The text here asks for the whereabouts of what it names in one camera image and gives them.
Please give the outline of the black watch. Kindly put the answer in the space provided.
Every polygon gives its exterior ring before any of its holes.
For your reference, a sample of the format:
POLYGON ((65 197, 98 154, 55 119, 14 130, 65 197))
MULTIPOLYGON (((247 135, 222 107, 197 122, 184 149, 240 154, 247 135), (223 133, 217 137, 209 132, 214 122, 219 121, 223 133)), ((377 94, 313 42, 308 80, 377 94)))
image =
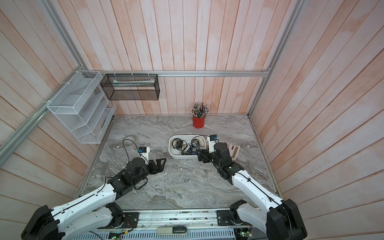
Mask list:
POLYGON ((189 145, 186 141, 176 138, 172 141, 172 146, 174 149, 183 152, 188 148, 189 145))

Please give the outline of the blue transparent watch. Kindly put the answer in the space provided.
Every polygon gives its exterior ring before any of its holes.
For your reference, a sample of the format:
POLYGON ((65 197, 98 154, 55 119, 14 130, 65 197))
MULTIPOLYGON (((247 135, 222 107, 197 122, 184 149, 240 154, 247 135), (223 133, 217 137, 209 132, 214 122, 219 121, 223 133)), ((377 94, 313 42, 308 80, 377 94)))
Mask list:
POLYGON ((197 155, 198 151, 200 150, 200 142, 197 139, 194 139, 191 141, 190 148, 188 149, 189 155, 197 155))

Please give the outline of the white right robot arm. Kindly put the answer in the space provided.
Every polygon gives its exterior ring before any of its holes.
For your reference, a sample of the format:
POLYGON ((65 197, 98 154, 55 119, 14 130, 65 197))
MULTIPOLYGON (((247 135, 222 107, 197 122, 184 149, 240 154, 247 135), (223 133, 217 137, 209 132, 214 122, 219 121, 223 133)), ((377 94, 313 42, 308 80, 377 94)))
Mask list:
POLYGON ((234 162, 226 143, 210 143, 197 150, 198 160, 212 163, 219 175, 245 193, 256 207, 240 200, 232 204, 235 224, 248 223, 264 232, 270 240, 304 240, 308 236, 297 204, 283 200, 259 184, 240 164, 234 162))

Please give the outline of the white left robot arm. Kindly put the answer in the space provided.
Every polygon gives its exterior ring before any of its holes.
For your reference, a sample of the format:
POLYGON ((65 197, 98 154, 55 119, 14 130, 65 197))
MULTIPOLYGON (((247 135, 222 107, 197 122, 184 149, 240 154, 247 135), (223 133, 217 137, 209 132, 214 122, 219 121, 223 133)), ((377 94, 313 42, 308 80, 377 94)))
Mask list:
POLYGON ((146 161, 134 158, 114 177, 107 177, 96 190, 61 206, 38 208, 21 233, 23 240, 71 240, 90 230, 103 227, 120 228, 126 224, 125 214, 116 200, 139 190, 148 175, 164 170, 166 159, 146 161))

